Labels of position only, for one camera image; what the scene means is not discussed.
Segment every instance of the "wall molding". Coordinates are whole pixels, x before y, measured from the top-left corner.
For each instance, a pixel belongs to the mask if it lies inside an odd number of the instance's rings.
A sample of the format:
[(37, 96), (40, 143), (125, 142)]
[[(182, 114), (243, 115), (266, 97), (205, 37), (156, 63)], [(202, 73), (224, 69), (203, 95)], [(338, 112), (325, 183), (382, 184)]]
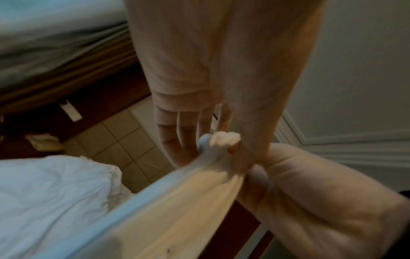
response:
[(288, 122), (284, 116), (278, 122), (275, 137), (281, 143), (302, 148), (338, 163), (410, 169), (410, 140), (309, 145), (300, 141), (301, 136), (295, 133), (298, 128), (294, 130)]
[(303, 145), (318, 145), (318, 144), (337, 144), (337, 143), (357, 143), (364, 141), (395, 141), (395, 140), (410, 140), (410, 129), (376, 131), (358, 134), (346, 134), (328, 137), (306, 137), (300, 127), (297, 125), (291, 114), (284, 110), (282, 114), (286, 123), (293, 130)]

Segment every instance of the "floor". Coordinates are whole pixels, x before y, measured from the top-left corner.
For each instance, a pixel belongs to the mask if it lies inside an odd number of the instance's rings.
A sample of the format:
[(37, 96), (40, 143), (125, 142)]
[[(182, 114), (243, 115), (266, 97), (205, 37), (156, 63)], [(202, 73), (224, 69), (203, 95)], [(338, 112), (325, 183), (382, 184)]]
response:
[(123, 184), (133, 193), (174, 170), (161, 150), (151, 96), (77, 134), (63, 146), (65, 155), (118, 166)]

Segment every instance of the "hand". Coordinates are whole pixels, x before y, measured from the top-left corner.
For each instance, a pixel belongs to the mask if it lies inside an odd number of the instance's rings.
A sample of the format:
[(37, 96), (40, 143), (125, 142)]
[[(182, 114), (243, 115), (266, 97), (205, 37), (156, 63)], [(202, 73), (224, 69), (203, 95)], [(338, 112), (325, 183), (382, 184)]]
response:
[(410, 221), (409, 200), (301, 149), (271, 144), (239, 202), (296, 257), (381, 258)]
[(264, 157), (275, 125), (313, 48), (323, 0), (126, 0), (132, 39), (151, 88), (168, 158), (184, 166), (231, 111), (242, 142), (236, 169)]

